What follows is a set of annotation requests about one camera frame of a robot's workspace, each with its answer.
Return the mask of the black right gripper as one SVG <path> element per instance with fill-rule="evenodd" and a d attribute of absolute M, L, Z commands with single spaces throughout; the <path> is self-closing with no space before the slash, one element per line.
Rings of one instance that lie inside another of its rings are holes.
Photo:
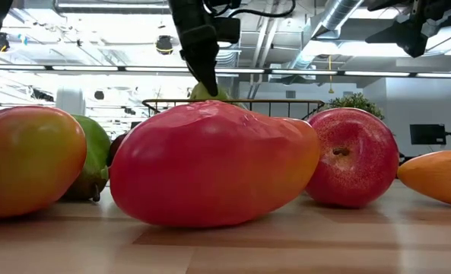
<path fill-rule="evenodd" d="M 413 0 L 373 0 L 368 11 L 410 5 Z M 413 21 L 399 23 L 381 30 L 365 39 L 366 43 L 395 43 L 410 57 L 424 55 L 428 37 L 436 35 L 451 20 L 451 0 L 418 0 L 413 3 Z"/>

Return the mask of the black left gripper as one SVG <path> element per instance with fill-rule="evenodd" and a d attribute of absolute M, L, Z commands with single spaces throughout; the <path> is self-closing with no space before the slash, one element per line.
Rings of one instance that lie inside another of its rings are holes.
<path fill-rule="evenodd" d="M 218 54 L 218 35 L 211 17 L 205 11 L 202 1 L 168 2 L 188 70 L 212 97 L 217 96 L 215 58 Z"/>

